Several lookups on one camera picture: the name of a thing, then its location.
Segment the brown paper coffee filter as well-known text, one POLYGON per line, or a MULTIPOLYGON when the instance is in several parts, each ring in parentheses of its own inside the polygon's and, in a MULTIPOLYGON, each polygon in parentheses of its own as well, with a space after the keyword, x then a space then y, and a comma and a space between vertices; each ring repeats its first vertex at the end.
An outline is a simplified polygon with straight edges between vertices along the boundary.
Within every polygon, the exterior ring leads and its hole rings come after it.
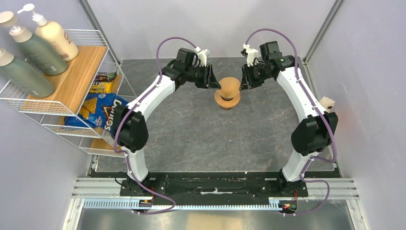
POLYGON ((225 77, 219 81, 221 89, 216 93, 223 99, 231 100, 240 94, 240 81, 234 77, 225 77))

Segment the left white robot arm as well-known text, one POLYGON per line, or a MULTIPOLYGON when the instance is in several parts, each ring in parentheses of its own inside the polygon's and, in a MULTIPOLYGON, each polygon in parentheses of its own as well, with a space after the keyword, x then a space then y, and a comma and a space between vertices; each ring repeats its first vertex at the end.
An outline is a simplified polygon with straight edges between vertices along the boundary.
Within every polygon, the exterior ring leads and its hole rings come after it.
POLYGON ((207 62, 209 49, 199 47, 191 50, 180 48, 175 59, 160 69, 153 83, 135 100, 114 109, 112 137, 116 152, 122 153, 127 165, 127 174, 133 179, 132 190, 139 196, 150 190, 145 178, 148 169, 144 146, 149 133, 147 120, 165 98, 186 82, 192 82, 200 89, 220 89, 212 64, 207 62))

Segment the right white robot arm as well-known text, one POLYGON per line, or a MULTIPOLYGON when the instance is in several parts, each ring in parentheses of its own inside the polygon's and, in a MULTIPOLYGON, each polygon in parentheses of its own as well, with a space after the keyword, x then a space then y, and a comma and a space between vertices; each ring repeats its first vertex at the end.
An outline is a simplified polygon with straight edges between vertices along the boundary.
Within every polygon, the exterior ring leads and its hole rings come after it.
POLYGON ((279 171, 277 192, 289 196, 304 187, 302 178, 311 161, 332 143, 338 116, 328 112, 311 94, 303 79, 295 56, 284 56, 276 41, 260 45, 259 50, 243 44, 241 54, 247 62, 242 66, 241 90, 261 86, 265 80, 274 79, 286 92, 299 125, 291 134, 293 152, 279 171))

